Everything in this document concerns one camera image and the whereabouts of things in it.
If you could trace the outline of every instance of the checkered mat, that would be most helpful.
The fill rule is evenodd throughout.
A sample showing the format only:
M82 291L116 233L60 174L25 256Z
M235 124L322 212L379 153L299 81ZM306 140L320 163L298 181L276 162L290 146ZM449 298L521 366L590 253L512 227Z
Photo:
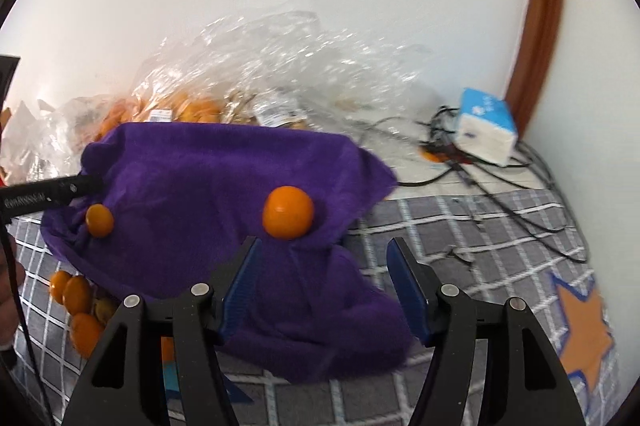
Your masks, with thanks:
M544 189L498 195L502 202L548 228L563 224L561 206ZM83 362L68 338L68 316L52 302L48 280L60 268L74 272L53 258L40 236L37 217L16 219L10 228L18 243L18 258L28 277L22 288L33 347L45 379L54 415L60 422ZM386 270L386 244L396 236L411 246L418 261L433 266L443 282L454 283L472 297L504 303L514 295L524 298L535 312L556 350L568 328L562 316L552 275L586 294L593 279L588 265L577 265L552 255L482 196L423 197L386 200L344 237L365 276L395 297ZM559 250L584 253L577 232L567 229L549 237ZM447 256L455 245L468 267ZM41 407L36 380L28 362L24 337L16 335L18 366L14 377L24 393ZM424 382L432 351L416 343L406 366L378 377L292 385L260 368L219 355L221 369L253 400L234 406L240 424L294 425L406 425ZM477 342L469 398L463 424L478 422L484 384L486 342ZM582 379L572 379L575 392L587 411L587 424L604 426L618 409L618 361L615 348L605 355L597 387L588 395ZM170 401L173 425L184 425L179 402Z

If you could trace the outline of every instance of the small orange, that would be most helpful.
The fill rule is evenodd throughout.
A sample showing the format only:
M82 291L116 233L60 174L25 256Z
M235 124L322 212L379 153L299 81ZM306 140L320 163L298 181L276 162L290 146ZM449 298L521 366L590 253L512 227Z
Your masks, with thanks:
M95 238L104 238L113 231L113 215L108 207L101 203L94 203L89 206L84 215L87 230Z
M188 101L189 101L189 96L188 96L188 95L187 95L187 93L186 93L186 92L184 92L184 91L177 91L177 92L174 92L174 94L172 94L172 95L169 97L169 102L170 102L170 104L171 104L171 108L172 108L174 111L178 111L178 112L179 112L179 111L181 111L181 110L183 109L184 104L185 104L186 102L188 102Z
M89 359L98 344L104 327L91 314L79 313L71 320L69 338L82 358Z
M100 133L102 135L107 135L111 130L117 128L120 125L120 115L116 117L108 116L102 124L100 124Z
M200 115L198 122L215 123L220 122L220 115Z
M314 221L314 203L302 189L281 186L274 189L262 210L262 226L271 236L292 240L305 235Z
M73 276L66 282L62 302L69 314L90 313L92 300L91 286L84 276Z
M100 298L94 302L94 316L100 322L101 325L107 326L109 320L116 313L118 308L115 303L108 298Z
M222 110L218 103L211 99L200 99L191 103L193 112L196 116L218 115Z
M119 117L124 113L127 109L127 100L126 99L118 99L113 103L109 113L105 119L119 119Z
M431 153L425 149L420 149L420 155L431 162L446 162L448 157L444 153Z
M162 350L162 362L172 362L175 359L173 338L162 336L160 338L160 349Z
M62 305L62 294L65 291L66 282L71 279L71 274L67 271L54 272L49 279L49 294Z
M127 108L122 112L120 116L120 124L124 124L126 122L131 122L133 120L133 110L131 107Z

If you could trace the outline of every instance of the wooden door frame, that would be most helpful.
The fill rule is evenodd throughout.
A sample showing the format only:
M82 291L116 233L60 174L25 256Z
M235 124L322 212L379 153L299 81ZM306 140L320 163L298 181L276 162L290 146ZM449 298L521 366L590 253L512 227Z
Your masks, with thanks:
M505 101L523 135L554 55L564 0L529 0L520 49Z

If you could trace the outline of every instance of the tissue box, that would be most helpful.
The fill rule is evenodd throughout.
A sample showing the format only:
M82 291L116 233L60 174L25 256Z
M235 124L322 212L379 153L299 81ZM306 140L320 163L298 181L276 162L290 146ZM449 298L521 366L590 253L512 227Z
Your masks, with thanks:
M457 148L505 166L517 140L518 132L506 103L483 91L466 88L456 122Z

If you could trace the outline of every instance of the clear plastic wrap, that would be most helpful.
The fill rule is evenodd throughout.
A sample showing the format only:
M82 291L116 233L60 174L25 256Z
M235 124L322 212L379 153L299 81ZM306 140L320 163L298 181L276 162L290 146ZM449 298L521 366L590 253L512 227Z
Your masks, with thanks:
M114 104L111 95L78 97L36 119L20 103L2 132L0 166L15 185L80 171L80 157Z
M308 11L221 18L191 41L165 40L129 94L76 98L36 120L10 168L25 180L73 175L84 147L116 126L179 121L341 133L401 170L421 160L417 139L398 121L378 122L437 106L420 80L428 57L421 46L323 30Z
M122 121L287 125L357 141L379 119L415 118L434 106L418 79L427 58L421 46L322 30L308 11L222 18L189 43L164 41L120 101ZM108 116L97 138L118 117Z

